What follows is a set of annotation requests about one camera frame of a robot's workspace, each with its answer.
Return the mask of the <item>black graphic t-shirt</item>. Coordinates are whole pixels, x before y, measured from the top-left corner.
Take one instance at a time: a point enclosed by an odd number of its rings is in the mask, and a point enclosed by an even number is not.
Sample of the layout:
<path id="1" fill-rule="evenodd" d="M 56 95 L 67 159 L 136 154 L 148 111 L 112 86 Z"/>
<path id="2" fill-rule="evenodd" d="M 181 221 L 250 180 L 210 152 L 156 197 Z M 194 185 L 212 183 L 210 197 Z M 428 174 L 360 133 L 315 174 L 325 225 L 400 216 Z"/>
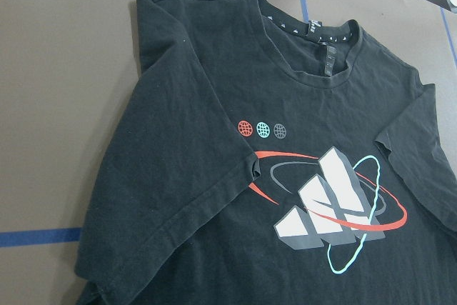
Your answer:
<path id="1" fill-rule="evenodd" d="M 356 21 L 136 0 L 141 78 L 99 169 L 80 304 L 454 304 L 436 91 Z"/>

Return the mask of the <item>brown paper table cover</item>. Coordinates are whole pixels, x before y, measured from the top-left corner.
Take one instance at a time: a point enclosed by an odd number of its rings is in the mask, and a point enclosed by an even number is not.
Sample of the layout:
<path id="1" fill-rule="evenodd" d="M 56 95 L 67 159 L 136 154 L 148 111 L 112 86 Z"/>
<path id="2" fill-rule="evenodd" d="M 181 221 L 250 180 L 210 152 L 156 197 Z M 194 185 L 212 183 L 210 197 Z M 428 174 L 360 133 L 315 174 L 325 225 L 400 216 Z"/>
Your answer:
<path id="1" fill-rule="evenodd" d="M 268 0 L 300 18 L 300 0 Z M 425 0 L 306 0 L 357 20 L 436 85 L 456 163 L 456 15 Z M 1 0 L 1 238 L 80 227 L 101 157 L 140 76 L 135 0 Z"/>

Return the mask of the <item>blue tape line crosswise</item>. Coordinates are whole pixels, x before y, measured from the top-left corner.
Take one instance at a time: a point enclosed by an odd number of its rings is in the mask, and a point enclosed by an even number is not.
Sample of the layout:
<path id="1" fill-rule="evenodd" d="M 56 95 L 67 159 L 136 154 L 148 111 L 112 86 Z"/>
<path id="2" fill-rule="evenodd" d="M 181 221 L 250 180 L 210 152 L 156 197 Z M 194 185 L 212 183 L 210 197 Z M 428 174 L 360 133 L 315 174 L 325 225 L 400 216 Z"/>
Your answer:
<path id="1" fill-rule="evenodd" d="M 81 227 L 1 232 L 1 248 L 78 241 Z"/>

